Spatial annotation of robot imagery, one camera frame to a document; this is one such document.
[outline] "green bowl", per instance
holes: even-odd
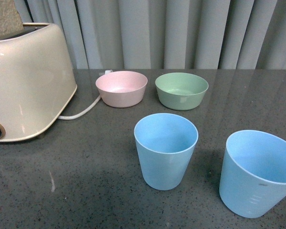
[[[159,76],[155,83],[160,102],[179,111],[197,107],[209,88],[205,79],[189,73],[164,74]]]

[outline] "white cord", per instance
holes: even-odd
[[[85,110],[83,110],[82,112],[76,114],[76,115],[73,115],[73,116],[58,116],[58,119],[61,119],[61,120],[73,120],[73,119],[76,119],[76,118],[79,118],[81,116],[83,116],[84,114],[86,114],[88,111],[90,111],[97,103],[98,101],[101,99],[101,95],[99,95],[96,100],[90,105],[88,106]]]

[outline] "cup rim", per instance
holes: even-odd
[[[196,137],[194,143],[193,143],[191,146],[189,146],[188,148],[184,149],[184,150],[177,151],[177,152],[172,152],[172,153],[160,152],[160,151],[156,151],[156,150],[153,150],[153,149],[150,149],[150,148],[144,146],[144,145],[138,140],[138,137],[137,137],[137,135],[136,135],[136,129],[137,129],[137,127],[138,127],[138,124],[139,124],[143,119],[148,118],[148,117],[150,117],[150,116],[154,116],[154,115],[171,115],[171,116],[177,116],[178,118],[182,118],[182,119],[186,120],[189,124],[191,124],[191,125],[194,127],[194,130],[196,131],[197,137]],[[180,116],[180,115],[172,114],[172,113],[155,113],[155,114],[150,114],[150,115],[147,115],[147,116],[143,117],[143,118],[140,119],[140,120],[137,122],[137,124],[135,125],[134,130],[133,130],[133,133],[134,133],[135,140],[136,140],[140,145],[142,145],[144,148],[146,148],[146,149],[148,149],[148,150],[150,150],[150,151],[153,151],[153,152],[155,152],[155,153],[166,154],[166,155],[168,155],[168,154],[170,154],[170,155],[172,155],[172,154],[179,154],[179,153],[182,153],[182,152],[185,152],[185,151],[189,150],[190,148],[192,148],[193,146],[195,146],[195,145],[197,144],[198,138],[199,138],[197,127],[196,127],[190,120],[188,120],[187,118],[184,118],[184,117],[182,117],[182,116]]]
[[[239,131],[236,131],[236,132],[232,133],[232,134],[227,138],[226,145],[225,145],[225,147],[226,147],[226,152],[228,153],[228,155],[230,156],[230,158],[231,158],[231,159],[234,161],[234,163],[235,163],[239,168],[241,168],[244,172],[246,172],[246,173],[252,175],[253,177],[255,177],[255,178],[257,178],[257,179],[260,179],[260,180],[262,180],[262,181],[265,181],[265,182],[268,182],[268,183],[271,183],[271,184],[286,185],[286,182],[277,182],[277,181],[268,180],[268,179],[259,177],[259,176],[255,175],[255,174],[249,172],[248,170],[246,170],[245,168],[243,168],[243,167],[231,156],[231,154],[230,154],[230,152],[229,152],[229,149],[228,149],[228,141],[229,141],[229,139],[230,139],[233,135],[239,134],[240,132],[259,132],[259,133],[262,133],[262,134],[264,134],[264,135],[270,135],[270,136],[272,136],[272,137],[274,137],[274,138],[277,138],[278,140],[284,142],[285,144],[286,144],[286,140],[284,140],[284,139],[282,139],[282,138],[280,138],[280,137],[278,137],[278,136],[275,136],[275,135],[273,135],[273,134],[264,132],[264,131],[259,131],[259,130],[239,130]]]

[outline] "bowl rim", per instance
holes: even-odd
[[[102,88],[100,88],[100,87],[98,86],[98,82],[99,82],[100,80],[102,80],[102,79],[105,78],[105,77],[108,77],[108,75],[115,74],[115,73],[136,73],[136,74],[138,74],[138,76],[142,77],[142,78],[145,80],[145,82],[144,82],[143,86],[138,87],[138,88],[135,88],[134,90],[131,90],[131,91],[128,91],[128,92],[112,92],[112,91],[104,90],[104,89],[102,89]],[[148,83],[148,79],[147,79],[147,77],[146,77],[145,75],[143,75],[142,73],[138,73],[138,72],[134,72],[134,71],[116,71],[116,72],[104,74],[104,75],[100,76],[99,78],[97,78],[96,81],[95,81],[95,86],[97,87],[98,90],[101,90],[101,91],[106,92],[106,93],[112,93],[112,94],[127,94],[127,93],[132,93],[132,92],[136,92],[136,91],[139,91],[139,90],[143,89],[144,87],[146,87],[147,83]]]
[[[182,75],[190,75],[190,76],[194,76],[194,77],[196,77],[196,78],[198,78],[198,79],[202,79],[202,80],[206,83],[206,85],[207,85],[207,87],[206,87],[205,90],[203,90],[202,92],[199,92],[199,93],[194,93],[194,94],[178,94],[178,93],[170,93],[170,92],[167,92],[167,91],[163,90],[161,87],[159,87],[159,85],[157,84],[157,81],[158,81],[159,78],[161,78],[161,77],[166,77],[166,76],[168,76],[168,75],[176,74],[176,73],[166,73],[166,74],[163,74],[163,75],[158,76],[157,79],[155,80],[156,87],[157,87],[158,89],[160,89],[161,91],[165,92],[165,93],[173,94],[173,95],[179,95],[179,96],[193,96],[193,95],[199,95],[199,94],[205,93],[205,92],[209,89],[209,83],[208,83],[207,80],[205,80],[204,78],[202,78],[202,77],[199,76],[199,75],[195,75],[195,74],[191,74],[191,73],[181,73],[181,74],[182,74]]]

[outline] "gray curtain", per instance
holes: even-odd
[[[286,0],[15,0],[75,69],[286,69]]]

